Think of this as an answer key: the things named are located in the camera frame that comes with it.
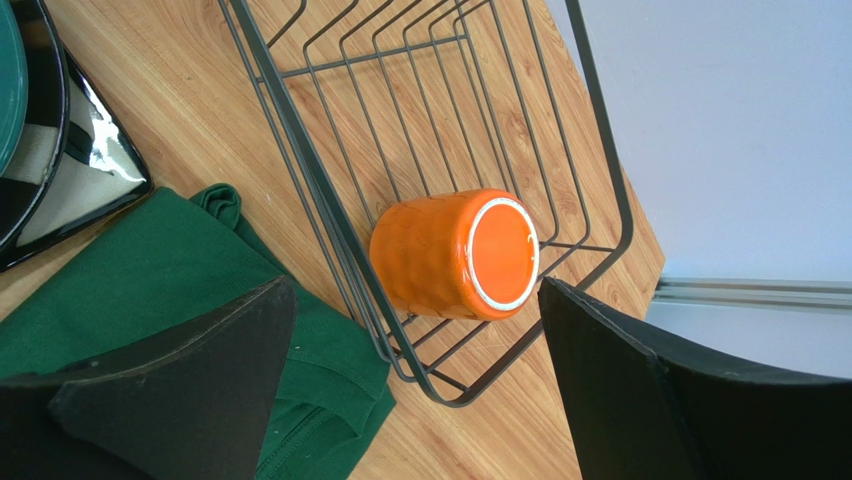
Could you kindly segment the square floral ceramic plate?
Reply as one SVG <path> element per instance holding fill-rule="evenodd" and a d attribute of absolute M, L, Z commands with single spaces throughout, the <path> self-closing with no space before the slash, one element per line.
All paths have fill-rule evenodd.
<path fill-rule="evenodd" d="M 3 272 L 61 243 L 153 191 L 138 149 L 70 53 L 66 153 L 44 199 L 1 251 Z"/>

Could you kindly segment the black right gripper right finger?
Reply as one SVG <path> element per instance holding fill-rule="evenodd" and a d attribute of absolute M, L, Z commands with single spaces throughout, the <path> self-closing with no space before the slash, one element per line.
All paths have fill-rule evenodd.
<path fill-rule="evenodd" d="M 586 479 L 847 479 L 851 383 L 703 346 L 561 280 L 541 321 Z"/>

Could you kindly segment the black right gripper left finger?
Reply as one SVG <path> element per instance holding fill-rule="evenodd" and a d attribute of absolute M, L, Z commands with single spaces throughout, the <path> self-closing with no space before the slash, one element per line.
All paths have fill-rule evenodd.
<path fill-rule="evenodd" d="M 5 479 L 251 479 L 297 298 L 279 277 L 49 374 L 1 382 Z"/>

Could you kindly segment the round black rimmed plate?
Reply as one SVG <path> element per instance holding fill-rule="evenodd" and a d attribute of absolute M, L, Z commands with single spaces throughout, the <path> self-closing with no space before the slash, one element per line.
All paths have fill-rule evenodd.
<path fill-rule="evenodd" d="M 3 1 L 1 79 L 1 250 L 12 248 L 53 181 L 66 143 L 70 87 L 65 48 L 43 1 Z"/>

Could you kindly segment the orange ceramic mug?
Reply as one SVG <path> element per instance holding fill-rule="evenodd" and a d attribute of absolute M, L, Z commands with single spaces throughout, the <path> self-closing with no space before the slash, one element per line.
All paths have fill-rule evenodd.
<path fill-rule="evenodd" d="M 392 205 L 370 237 L 369 259 L 398 310 L 498 321 L 531 298 L 540 248 L 517 197 L 475 189 Z"/>

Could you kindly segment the round green rimmed plate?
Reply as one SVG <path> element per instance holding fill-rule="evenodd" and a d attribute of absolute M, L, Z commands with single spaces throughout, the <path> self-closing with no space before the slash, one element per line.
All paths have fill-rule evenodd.
<path fill-rule="evenodd" d="M 26 118 L 28 67 L 23 39 L 8 1 L 1 2 L 1 173 L 8 168 Z"/>

